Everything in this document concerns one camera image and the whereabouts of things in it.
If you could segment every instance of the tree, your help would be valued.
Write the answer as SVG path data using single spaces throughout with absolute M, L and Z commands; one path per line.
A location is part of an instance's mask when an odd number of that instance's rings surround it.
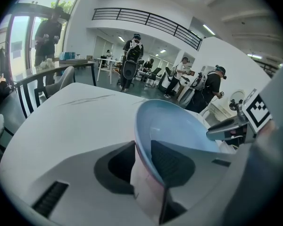
M 55 2 L 51 2 L 51 4 L 50 4 L 51 8 L 54 8 L 55 5 L 56 5 Z M 73 2 L 71 2 L 71 1 L 67 2 L 67 1 L 64 0 L 63 2 L 58 4 L 58 7 L 62 7 L 64 13 L 70 13 L 70 9 L 72 8 L 72 5 L 73 5 Z

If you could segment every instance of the cap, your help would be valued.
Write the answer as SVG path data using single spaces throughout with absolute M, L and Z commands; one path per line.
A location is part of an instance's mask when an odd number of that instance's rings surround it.
M 226 80 L 226 75 L 225 75 L 225 68 L 222 66 L 216 65 L 216 70 L 219 70 L 223 73 L 223 78 Z
M 140 36 L 138 33 L 135 33 L 135 34 L 133 35 L 133 38 L 134 38 L 134 39 L 138 39 L 138 40 L 141 40 L 141 39 L 142 39 L 141 36 Z
M 221 70 L 225 74 L 225 68 L 224 67 L 219 66 L 218 69 Z
M 54 8 L 54 11 L 55 11 L 55 13 L 57 13 L 57 14 L 62 14 L 62 13 L 64 12 L 63 8 L 62 8 L 62 7 L 59 7 L 59 6 L 55 7 L 55 8 Z

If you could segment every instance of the person in black clothes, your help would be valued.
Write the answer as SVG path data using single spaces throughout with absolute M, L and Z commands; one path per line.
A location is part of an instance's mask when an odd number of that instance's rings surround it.
M 48 20 L 44 20 L 38 27 L 37 33 L 35 35 L 36 40 L 36 54 L 34 66 L 38 66 L 42 61 L 48 58 L 54 58 L 55 44 L 58 43 L 62 24 L 58 22 L 58 18 L 63 13 L 63 8 L 56 7 L 52 13 L 52 16 Z M 53 74 L 46 76 L 45 84 L 50 85 L 53 83 Z M 43 78 L 38 79 L 38 88 L 43 87 Z
M 141 36 L 139 34 L 135 34 L 133 36 L 133 39 L 135 41 L 135 43 L 140 43 L 140 40 L 141 40 Z M 125 77 L 124 77 L 124 65 L 125 65 L 125 62 L 126 62 L 126 55 L 127 55 L 127 52 L 128 50 L 130 49 L 131 45 L 132 45 L 132 40 L 128 40 L 125 44 L 125 46 L 123 47 L 123 50 L 124 50 L 124 58 L 123 58 L 123 64 L 122 64 L 122 68 L 121 68 L 121 85 L 120 85 L 120 89 L 123 90 L 124 89 L 124 92 L 128 92 L 129 90 L 129 87 L 131 85 L 131 82 L 132 80 L 127 80 Z M 143 45 L 141 45 L 141 55 L 140 55 L 140 58 L 143 56 Z
M 144 65 L 143 65 L 143 72 L 148 72 L 149 70 L 152 69 L 152 66 L 153 66 L 153 62 L 154 62 L 154 59 L 150 59 L 150 61 L 147 61 Z
M 149 72 L 149 71 L 152 69 L 153 62 L 154 62 L 154 59 L 150 59 L 150 61 L 147 61 L 147 62 L 143 65 L 142 71 L 143 71 L 144 73 Z M 148 78 L 147 76 L 142 76 L 142 77 L 141 77 L 141 81 L 142 81 L 142 82 L 146 82 L 147 78 Z
M 200 113 L 208 106 L 214 96 L 217 96 L 218 99 L 221 99 L 222 96 L 219 93 L 219 88 L 221 78 L 223 77 L 225 77 L 225 68 L 220 66 L 215 69 L 214 73 L 208 75 L 204 89 L 202 89 L 202 91 L 195 91 L 194 96 L 185 109 Z

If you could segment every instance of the white shirt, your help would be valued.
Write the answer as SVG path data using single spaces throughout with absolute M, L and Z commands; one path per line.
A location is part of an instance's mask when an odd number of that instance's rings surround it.
M 174 75 L 175 78 L 179 80 L 179 79 L 181 78 L 181 76 L 182 76 L 183 73 L 178 72 L 178 70 L 183 70 L 183 63 L 182 63 L 182 62 L 180 62 L 180 63 L 177 65 L 176 72 L 175 72 L 175 75 Z

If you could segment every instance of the box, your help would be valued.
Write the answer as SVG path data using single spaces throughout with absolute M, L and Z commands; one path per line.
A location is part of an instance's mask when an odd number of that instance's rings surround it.
M 87 59 L 67 59 L 67 60 L 60 60 L 59 64 L 65 65 L 81 65 L 88 63 Z
M 60 60 L 68 60 L 74 58 L 75 58 L 75 52 L 62 52 L 59 56 Z

